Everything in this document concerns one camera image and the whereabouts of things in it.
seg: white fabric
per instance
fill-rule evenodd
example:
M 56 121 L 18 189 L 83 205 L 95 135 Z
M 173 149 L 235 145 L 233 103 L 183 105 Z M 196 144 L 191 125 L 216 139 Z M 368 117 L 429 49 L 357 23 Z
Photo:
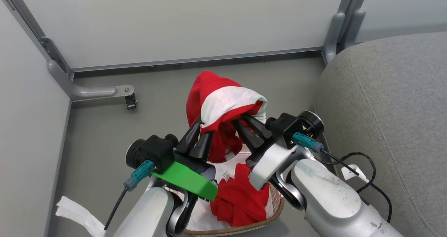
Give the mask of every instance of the white fabric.
M 223 162 L 220 164 L 214 164 L 216 167 L 216 180 L 220 183 L 222 178 L 228 180 L 228 176 L 234 178 L 234 173 L 236 169 L 236 164 L 245 163 L 246 158 L 250 156 L 249 151 L 241 151 L 234 158 Z M 271 195 L 265 206 L 265 212 L 267 213 L 267 218 L 273 216 L 273 202 Z M 230 229 L 231 226 L 225 221 L 218 221 L 217 217 L 211 213 L 210 203 L 202 199 L 199 199 L 191 213 L 190 221 L 186 229 L 191 231 L 209 231 L 209 230 L 219 230 L 219 229 Z
M 265 97 L 244 87 L 225 86 L 217 89 L 205 98 L 201 106 L 200 115 L 203 122 L 201 127 L 213 124 L 230 110 L 254 104 L 256 101 L 262 101 L 263 104 L 254 117 L 265 123 L 265 107 L 267 106 Z
M 71 219 L 85 227 L 93 237 L 104 237 L 104 225 L 80 204 L 63 196 L 56 204 L 58 206 L 56 216 Z

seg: metal bracket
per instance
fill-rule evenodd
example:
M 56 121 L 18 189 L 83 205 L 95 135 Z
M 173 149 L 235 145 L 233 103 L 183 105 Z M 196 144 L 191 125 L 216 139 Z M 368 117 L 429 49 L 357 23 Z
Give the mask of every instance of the metal bracket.
M 359 9 L 354 12 L 351 21 L 346 28 L 345 35 L 343 36 L 338 46 L 340 51 L 356 44 L 356 38 L 359 34 L 360 27 L 365 18 L 365 15 L 366 11 L 364 9 Z
M 356 43 L 366 11 L 361 9 L 364 0 L 342 0 L 338 13 L 332 17 L 322 54 L 326 65 L 335 55 Z
M 45 49 L 46 53 L 50 56 L 50 58 L 57 62 L 59 67 L 68 75 L 69 78 L 72 78 L 73 72 L 68 66 L 68 64 L 65 62 L 64 58 L 60 54 L 59 50 L 57 49 L 56 45 L 51 41 L 48 37 L 42 37 L 40 38 L 40 44 Z
M 336 13 L 332 16 L 331 25 L 329 26 L 323 50 L 321 51 L 326 65 L 337 55 L 338 35 L 340 35 L 344 21 L 345 13 Z
M 48 61 L 48 71 L 51 73 L 57 83 L 67 93 L 73 102 L 93 100 L 109 97 L 126 97 L 127 109 L 137 107 L 134 87 L 131 85 L 113 86 L 113 87 L 81 87 L 74 84 L 68 78 L 67 74 L 54 60 Z

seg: gray floor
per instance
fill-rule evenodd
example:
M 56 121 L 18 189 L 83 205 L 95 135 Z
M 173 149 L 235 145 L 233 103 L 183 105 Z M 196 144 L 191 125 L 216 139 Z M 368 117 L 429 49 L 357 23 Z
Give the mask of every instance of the gray floor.
M 132 172 L 124 160 L 127 147 L 134 140 L 146 139 L 152 134 L 163 137 L 172 133 L 180 138 L 186 132 L 186 99 L 194 79 L 203 70 L 231 78 L 264 95 L 268 100 L 267 116 L 277 117 L 282 112 L 298 114 L 309 109 L 316 80 L 324 68 L 320 56 L 310 56 L 290 56 L 283 60 L 270 58 L 266 62 L 258 59 L 253 63 L 220 63 L 213 67 L 198 64 L 183 68 L 162 67 L 163 70 L 151 68 L 150 72 L 130 70 L 128 74 L 75 79 L 83 86 L 132 84 L 139 102 L 135 110 L 126 110 L 123 99 L 73 105 L 55 202 L 65 195 L 105 224 L 123 189 L 123 181 Z M 133 192 L 127 193 L 107 236 L 113 236 L 147 183 L 148 180 L 144 180 Z M 279 220 L 241 236 L 318 237 L 303 216 L 303 212 L 286 204 Z M 77 223 L 53 216 L 49 236 L 88 237 L 89 234 Z

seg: wicker basket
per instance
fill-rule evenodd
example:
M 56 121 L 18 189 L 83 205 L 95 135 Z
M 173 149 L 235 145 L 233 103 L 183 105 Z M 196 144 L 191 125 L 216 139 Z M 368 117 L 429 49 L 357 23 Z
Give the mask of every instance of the wicker basket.
M 276 220 L 276 218 L 278 218 L 279 215 L 281 214 L 281 212 L 283 211 L 284 198 L 281 196 L 281 194 L 278 192 L 278 190 L 276 190 L 272 185 L 270 185 L 269 188 L 270 188 L 270 197 L 272 198 L 274 214 L 273 214 L 273 216 L 266 219 L 265 221 L 261 221 L 261 222 L 247 225 L 247 226 L 234 227 L 234 228 L 230 228 L 230 229 L 221 229 L 221 230 L 191 231 L 191 230 L 186 229 L 184 231 L 184 233 L 188 234 L 188 235 L 200 236 L 200 237 L 227 236 L 227 235 L 239 234 L 241 232 L 249 232 L 249 231 L 261 228 L 261 227 L 271 223 L 272 221 Z

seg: white panel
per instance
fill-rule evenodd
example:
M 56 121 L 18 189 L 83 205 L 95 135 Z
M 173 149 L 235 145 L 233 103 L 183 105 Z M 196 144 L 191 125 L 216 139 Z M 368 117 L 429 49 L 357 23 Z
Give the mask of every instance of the white panel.
M 365 0 L 357 42 L 447 31 L 447 0 Z
M 24 0 L 71 68 L 323 46 L 340 0 Z
M 0 236 L 45 235 L 70 100 L 0 1 Z

